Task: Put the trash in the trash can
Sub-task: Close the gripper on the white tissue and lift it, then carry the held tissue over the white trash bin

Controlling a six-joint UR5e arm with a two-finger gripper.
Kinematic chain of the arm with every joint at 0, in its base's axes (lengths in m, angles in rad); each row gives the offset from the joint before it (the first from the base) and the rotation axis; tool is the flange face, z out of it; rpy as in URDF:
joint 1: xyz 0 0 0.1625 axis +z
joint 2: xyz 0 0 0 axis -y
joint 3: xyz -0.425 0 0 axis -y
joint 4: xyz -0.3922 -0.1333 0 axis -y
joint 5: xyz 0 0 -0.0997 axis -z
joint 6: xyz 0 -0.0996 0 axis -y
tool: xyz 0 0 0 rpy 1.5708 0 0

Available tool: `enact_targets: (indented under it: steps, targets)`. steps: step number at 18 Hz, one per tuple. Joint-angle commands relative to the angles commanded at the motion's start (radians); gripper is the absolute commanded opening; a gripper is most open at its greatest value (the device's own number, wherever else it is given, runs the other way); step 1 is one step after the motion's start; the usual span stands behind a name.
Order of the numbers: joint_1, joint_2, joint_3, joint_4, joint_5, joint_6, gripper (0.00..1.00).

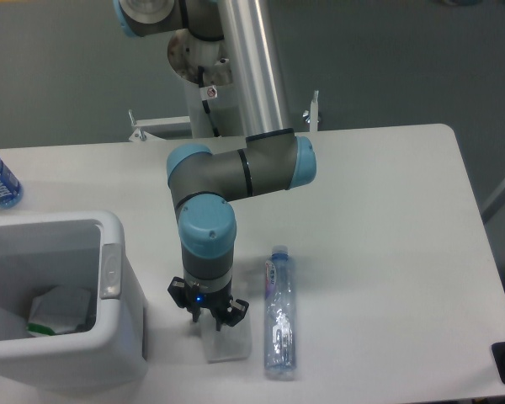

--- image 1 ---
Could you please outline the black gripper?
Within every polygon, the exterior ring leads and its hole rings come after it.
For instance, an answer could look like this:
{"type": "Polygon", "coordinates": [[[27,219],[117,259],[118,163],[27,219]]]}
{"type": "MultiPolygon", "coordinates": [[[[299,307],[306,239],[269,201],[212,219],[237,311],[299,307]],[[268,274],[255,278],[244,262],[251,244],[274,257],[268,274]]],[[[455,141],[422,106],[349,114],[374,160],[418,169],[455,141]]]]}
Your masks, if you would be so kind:
{"type": "Polygon", "coordinates": [[[231,281],[217,291],[203,292],[198,284],[190,285],[185,279],[173,277],[167,291],[179,308],[192,315],[193,322],[199,320],[201,308],[211,311],[217,332],[224,325],[237,325],[245,318],[249,308],[247,301],[231,298],[231,281]]]}

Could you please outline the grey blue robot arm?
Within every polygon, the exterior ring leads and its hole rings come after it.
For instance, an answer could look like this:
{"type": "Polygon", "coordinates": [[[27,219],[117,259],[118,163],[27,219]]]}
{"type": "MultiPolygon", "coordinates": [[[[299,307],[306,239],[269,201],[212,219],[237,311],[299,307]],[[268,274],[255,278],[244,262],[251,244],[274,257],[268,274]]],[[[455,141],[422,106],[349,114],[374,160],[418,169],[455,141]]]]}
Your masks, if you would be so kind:
{"type": "Polygon", "coordinates": [[[214,153],[180,146],[167,158],[167,184],[180,237],[183,276],[168,291],[198,318],[233,327],[248,304],[231,293],[237,222],[231,202],[309,184],[311,142],[291,126],[265,1],[117,1],[124,32],[172,34],[167,57],[185,81],[192,132],[241,136],[245,146],[214,153]]]}

